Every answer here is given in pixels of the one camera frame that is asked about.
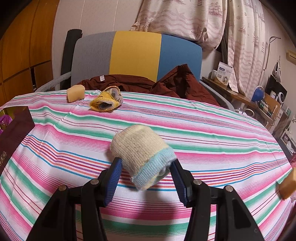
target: curtain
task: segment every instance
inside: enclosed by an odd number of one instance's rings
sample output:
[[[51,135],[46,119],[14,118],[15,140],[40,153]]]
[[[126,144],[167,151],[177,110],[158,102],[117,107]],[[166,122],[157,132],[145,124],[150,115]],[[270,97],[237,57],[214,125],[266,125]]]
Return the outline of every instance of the curtain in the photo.
[[[265,55],[265,23],[259,0],[229,0],[229,86],[252,98],[260,81]]]
[[[227,0],[144,0],[131,30],[174,35],[215,49],[226,15]]]

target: sponge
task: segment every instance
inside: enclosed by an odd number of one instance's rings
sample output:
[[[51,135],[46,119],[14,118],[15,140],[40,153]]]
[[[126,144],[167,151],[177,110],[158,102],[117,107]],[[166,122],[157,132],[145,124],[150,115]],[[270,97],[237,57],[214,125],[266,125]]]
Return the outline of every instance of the sponge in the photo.
[[[288,199],[296,191],[296,168],[280,183],[279,193],[283,199]]]
[[[72,103],[76,100],[84,99],[85,87],[83,85],[74,85],[71,88],[67,89],[67,97],[69,103]]]
[[[133,125],[117,133],[110,150],[122,159],[123,167],[138,190],[146,190],[162,180],[177,159],[174,150],[144,125]]]

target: wooden cabinet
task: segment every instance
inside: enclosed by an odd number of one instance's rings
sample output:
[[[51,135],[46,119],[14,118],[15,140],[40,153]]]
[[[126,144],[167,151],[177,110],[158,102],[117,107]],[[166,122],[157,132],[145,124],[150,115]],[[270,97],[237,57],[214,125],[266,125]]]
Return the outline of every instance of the wooden cabinet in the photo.
[[[37,89],[53,79],[52,62],[46,62],[34,67],[35,82]]]
[[[52,33],[59,0],[32,0],[0,40],[0,106],[53,79]]]
[[[3,85],[0,83],[0,106],[4,105],[6,103],[6,98],[3,91]]]
[[[39,0],[32,0],[3,36],[2,75],[7,79],[30,67],[30,36]]]
[[[31,34],[31,66],[52,59],[52,32],[58,4],[59,0],[39,1]]]
[[[33,92],[31,71],[29,69],[17,74],[16,76],[8,80],[5,80],[3,84],[7,101],[11,100],[17,95],[23,95]]]

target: striped bed sheet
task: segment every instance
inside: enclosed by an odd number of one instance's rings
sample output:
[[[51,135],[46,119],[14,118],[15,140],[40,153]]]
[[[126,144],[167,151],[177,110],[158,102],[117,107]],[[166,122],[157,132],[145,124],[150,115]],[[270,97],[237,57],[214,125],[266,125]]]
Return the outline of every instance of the striped bed sheet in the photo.
[[[165,96],[123,92],[110,113],[90,110],[100,91],[67,102],[66,91],[17,96],[4,107],[29,107],[35,128],[0,176],[0,223],[11,240],[26,240],[51,195],[62,184],[84,185],[110,166],[110,142],[133,124],[150,126],[171,146],[184,169],[210,186],[232,185],[248,207],[265,241],[276,241],[294,204],[276,191],[291,171],[278,143],[256,120],[229,110]],[[137,191],[123,170],[113,201],[102,208],[109,241],[183,240],[185,208],[169,174],[147,191]],[[215,238],[211,206],[208,240]],[[83,240],[76,206],[77,240]]]

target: air conditioner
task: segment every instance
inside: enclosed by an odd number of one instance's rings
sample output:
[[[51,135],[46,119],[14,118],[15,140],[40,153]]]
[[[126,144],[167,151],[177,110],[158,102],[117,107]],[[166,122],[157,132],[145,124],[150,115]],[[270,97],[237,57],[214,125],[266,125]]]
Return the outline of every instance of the air conditioner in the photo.
[[[287,60],[296,65],[296,53],[291,50],[288,50]]]

